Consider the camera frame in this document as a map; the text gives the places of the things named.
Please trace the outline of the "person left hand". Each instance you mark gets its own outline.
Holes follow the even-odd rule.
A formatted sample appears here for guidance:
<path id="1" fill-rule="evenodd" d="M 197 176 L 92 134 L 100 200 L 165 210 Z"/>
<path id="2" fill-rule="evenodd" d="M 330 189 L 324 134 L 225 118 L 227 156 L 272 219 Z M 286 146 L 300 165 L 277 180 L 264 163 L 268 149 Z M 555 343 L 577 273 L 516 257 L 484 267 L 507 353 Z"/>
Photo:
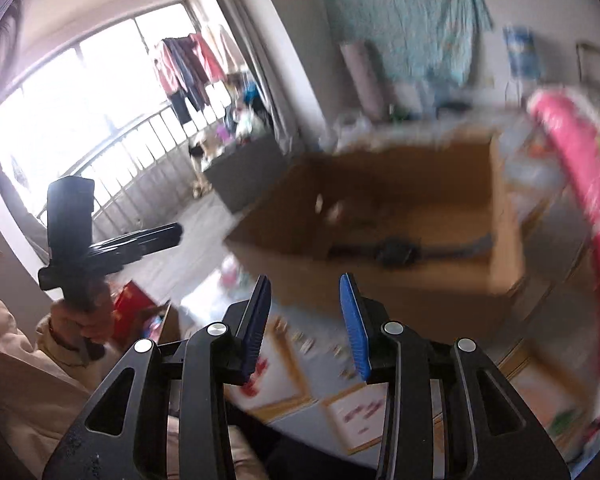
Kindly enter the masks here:
<path id="1" fill-rule="evenodd" d="M 85 339 L 106 344 L 114 332 L 114 302 L 109 285 L 95 282 L 88 294 L 92 303 L 86 311 L 65 299 L 54 301 L 50 307 L 50 333 L 66 349 L 78 351 Z"/>

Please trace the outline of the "beige sleeve forearm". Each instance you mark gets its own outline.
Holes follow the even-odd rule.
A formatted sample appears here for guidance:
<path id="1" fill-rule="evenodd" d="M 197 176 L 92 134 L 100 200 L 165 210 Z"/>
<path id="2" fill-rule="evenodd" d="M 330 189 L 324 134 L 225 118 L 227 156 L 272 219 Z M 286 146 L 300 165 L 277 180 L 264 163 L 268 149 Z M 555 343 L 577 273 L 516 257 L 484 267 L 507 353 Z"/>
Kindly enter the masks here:
<path id="1" fill-rule="evenodd" d="M 52 337 L 48 318 L 31 342 L 0 299 L 0 436 L 34 478 L 112 367 L 116 352 L 84 360 Z"/>

